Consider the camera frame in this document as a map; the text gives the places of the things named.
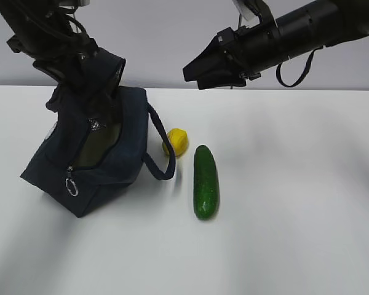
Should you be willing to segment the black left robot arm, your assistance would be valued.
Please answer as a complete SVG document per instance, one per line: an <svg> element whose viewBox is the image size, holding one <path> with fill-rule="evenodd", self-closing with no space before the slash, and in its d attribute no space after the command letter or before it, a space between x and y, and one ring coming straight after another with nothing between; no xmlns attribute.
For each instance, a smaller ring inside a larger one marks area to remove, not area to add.
<svg viewBox="0 0 369 295"><path fill-rule="evenodd" d="M33 67L59 84L80 89L87 83L84 63L97 43L73 15L81 1L0 1L0 14L14 35L7 45L33 59Z"/></svg>

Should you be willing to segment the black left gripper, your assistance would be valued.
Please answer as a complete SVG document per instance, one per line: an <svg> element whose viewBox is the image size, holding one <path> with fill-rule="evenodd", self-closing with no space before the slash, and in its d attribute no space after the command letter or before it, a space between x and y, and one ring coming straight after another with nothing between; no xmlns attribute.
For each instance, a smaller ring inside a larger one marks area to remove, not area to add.
<svg viewBox="0 0 369 295"><path fill-rule="evenodd" d="M59 83L74 89L87 82L84 65L98 53L95 39L86 33L74 34L69 41L47 35L20 37L13 35L7 45L15 53L31 57L33 67Z"/></svg>

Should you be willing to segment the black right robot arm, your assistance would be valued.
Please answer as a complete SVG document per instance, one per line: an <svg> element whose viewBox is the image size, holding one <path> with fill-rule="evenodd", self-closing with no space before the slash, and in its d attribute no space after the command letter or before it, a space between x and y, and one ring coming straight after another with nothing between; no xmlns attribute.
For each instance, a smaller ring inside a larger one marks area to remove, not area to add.
<svg viewBox="0 0 369 295"><path fill-rule="evenodd" d="M276 67L282 86L282 64L309 54L296 87L308 75L316 51L369 36L369 1L312 1L274 18L265 1L235 1L242 18L257 17L251 28L226 28L183 68L186 82L200 90L244 87L260 78L262 71Z"/></svg>

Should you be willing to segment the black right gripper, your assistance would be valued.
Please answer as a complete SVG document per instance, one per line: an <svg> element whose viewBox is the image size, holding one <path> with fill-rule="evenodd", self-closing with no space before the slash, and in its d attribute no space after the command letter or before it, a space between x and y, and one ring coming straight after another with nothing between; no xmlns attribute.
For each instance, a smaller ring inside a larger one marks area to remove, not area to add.
<svg viewBox="0 0 369 295"><path fill-rule="evenodd" d="M204 51L183 68L186 82L197 82L198 89L245 87L246 81L261 77L255 66L255 46L260 42L257 27L231 27L217 33Z"/></svg>

